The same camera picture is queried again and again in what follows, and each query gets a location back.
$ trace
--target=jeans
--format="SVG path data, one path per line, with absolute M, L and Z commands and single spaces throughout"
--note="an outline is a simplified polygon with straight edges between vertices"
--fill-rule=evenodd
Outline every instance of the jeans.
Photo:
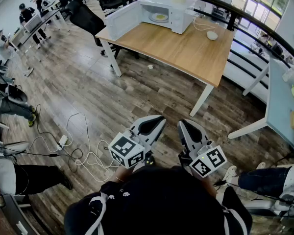
M 267 168 L 244 172 L 239 177 L 239 187 L 260 194 L 279 197 L 289 168 Z
M 37 194 L 63 182 L 63 175 L 56 166 L 14 165 L 15 194 Z
M 26 118 L 28 121 L 33 121 L 34 116 L 32 112 L 32 106 L 27 104 L 17 104 L 11 102 L 8 99 L 3 99 L 0 106 L 0 113 L 5 113 L 9 115 L 18 115 Z
M 39 29 L 38 33 L 43 37 L 43 39 L 46 39 L 46 34 L 44 33 L 44 31 L 42 29 Z M 39 41 L 36 34 L 33 35 L 33 39 L 34 39 L 36 44 L 40 44 L 40 41 Z

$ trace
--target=sneaker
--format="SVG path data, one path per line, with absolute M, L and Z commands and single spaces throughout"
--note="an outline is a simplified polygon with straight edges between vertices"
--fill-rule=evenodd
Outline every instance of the sneaker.
M 237 175 L 236 169 L 237 167 L 235 165 L 230 166 L 229 169 L 226 171 L 226 174 L 224 178 L 222 179 L 222 181 L 226 181 L 227 179 L 234 178 Z
M 69 189 L 69 190 L 72 190 L 73 189 L 73 186 L 72 186 L 72 183 L 70 182 L 70 180 L 68 179 L 68 177 L 64 174 L 63 171 L 59 170 L 59 172 L 61 173 L 62 175 L 62 180 L 61 180 L 61 184 Z
M 26 77 L 29 77 L 31 73 L 33 72 L 34 68 L 31 68 L 26 74 L 24 74 Z
M 28 126 L 29 127 L 32 127 L 33 124 L 34 124 L 34 122 L 35 122 L 35 120 L 36 120 L 36 115 L 35 114 L 33 114 L 33 117 L 34 117 L 33 121 L 28 121 Z
M 265 168 L 266 168 L 266 163 L 265 163 L 265 162 L 261 162 L 261 163 L 257 166 L 256 170 L 259 170 L 259 169 L 265 169 Z

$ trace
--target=white sneaker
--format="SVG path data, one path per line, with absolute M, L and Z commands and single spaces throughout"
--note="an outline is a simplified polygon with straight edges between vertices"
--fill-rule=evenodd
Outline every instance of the white sneaker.
M 236 169 L 237 169 L 237 167 L 235 165 L 230 166 L 229 169 L 226 171 L 226 174 L 225 174 L 224 178 L 222 179 L 222 181 L 226 181 L 229 178 L 235 177 L 237 175 Z
M 29 77 L 29 75 L 31 75 L 31 73 L 33 72 L 34 68 L 31 68 L 26 74 L 25 76 L 26 77 Z
M 265 169 L 265 168 L 266 168 L 266 163 L 265 163 L 265 162 L 261 162 L 261 163 L 257 166 L 256 170 L 258 170 L 258 169 Z

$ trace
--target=white cable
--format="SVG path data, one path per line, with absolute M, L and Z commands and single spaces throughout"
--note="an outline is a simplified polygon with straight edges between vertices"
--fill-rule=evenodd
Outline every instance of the white cable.
M 110 178 L 110 171 L 108 170 L 108 168 L 110 168 L 110 167 L 118 167 L 118 166 L 113 166 L 113 165 L 112 165 L 113 160 L 111 161 L 111 164 L 110 164 L 110 165 L 103 165 L 103 162 L 102 162 L 101 159 L 98 157 L 99 144 L 100 144 L 101 142 L 105 142 L 107 145 L 109 145 L 105 140 L 100 140 L 100 141 L 99 141 L 99 143 L 97 144 L 96 153 L 90 151 L 90 140 L 89 140 L 89 135 L 88 135 L 88 125 L 87 125 L 87 121 L 86 121 L 86 116 L 85 116 L 85 114 L 83 114 L 83 113 L 81 113 L 81 112 L 78 112 L 78 113 L 73 114 L 73 115 L 71 115 L 71 116 L 69 117 L 69 119 L 68 119 L 68 121 L 67 121 L 67 125 L 66 125 L 66 131 L 70 134 L 72 140 L 71 140 L 71 142 L 70 142 L 69 144 L 67 144 L 67 145 L 65 145 L 65 146 L 69 146 L 69 145 L 71 145 L 71 144 L 73 143 L 73 137 L 72 137 L 71 133 L 68 131 L 68 124 L 69 124 L 70 118 L 73 117 L 73 116 L 76 116 L 76 115 L 78 115 L 78 114 L 82 114 L 82 115 L 84 116 L 84 118 L 85 118 L 86 133 L 87 133 L 87 140 L 88 140 L 88 152 L 87 152 L 86 158 L 84 159 L 83 162 L 82 162 L 80 159 L 77 159 L 77 160 L 75 161 L 75 164 L 76 164 L 77 166 L 81 166 L 81 165 L 82 165 L 82 166 L 88 171 L 88 173 L 89 173 L 89 174 L 90 174 L 90 175 L 91 175 L 91 176 L 92 176 L 97 182 L 105 182 L 105 181 L 107 181 L 107 180 Z M 90 154 L 93 154 L 93 155 L 95 156 L 96 163 L 90 163 L 90 162 L 88 161 L 88 159 L 89 159 L 89 155 L 90 155 Z M 87 163 L 88 165 L 99 165 L 101 168 L 105 169 L 105 170 L 108 172 L 108 177 L 107 177 L 106 179 L 102 180 L 102 181 L 101 181 L 101 180 L 98 180 L 98 179 L 95 178 L 95 177 L 93 176 L 93 174 L 92 174 L 92 173 L 86 168 L 85 163 Z
M 55 150 L 55 151 L 51 151 L 51 150 L 49 149 L 49 146 L 48 146 L 46 140 L 45 140 L 42 136 L 38 136 L 38 137 L 36 137 L 36 138 L 33 140 L 33 142 L 31 143 L 31 145 L 30 145 L 28 151 L 30 151 L 30 149 L 31 149 L 31 147 L 33 146 L 34 142 L 35 142 L 36 139 L 38 139 L 38 138 L 42 138 L 42 139 L 43 139 L 43 141 L 45 142 L 45 144 L 46 144 L 47 149 L 49 150 L 49 152 L 54 153 L 54 152 L 57 152 L 57 151 L 59 150 L 59 149 L 57 149 L 57 150 Z
M 202 24 L 202 23 L 196 23 L 196 18 L 197 18 L 197 17 L 193 17 L 193 25 L 194 25 L 194 28 L 195 28 L 196 30 L 204 31 L 204 30 L 215 29 L 215 28 L 216 28 L 216 27 L 212 27 L 212 26 L 210 26 L 210 25 L 206 25 L 206 24 Z M 208 26 L 208 28 L 206 28 L 206 29 L 198 29 L 198 28 L 195 26 L 195 24 L 197 24 L 197 25 L 202 25 L 202 26 Z

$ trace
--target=black cap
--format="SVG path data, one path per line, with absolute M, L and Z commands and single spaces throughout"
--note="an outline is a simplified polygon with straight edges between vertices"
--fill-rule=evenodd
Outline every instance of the black cap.
M 25 4 L 21 3 L 20 6 L 19 6 L 19 9 L 20 9 L 20 10 L 25 9 Z

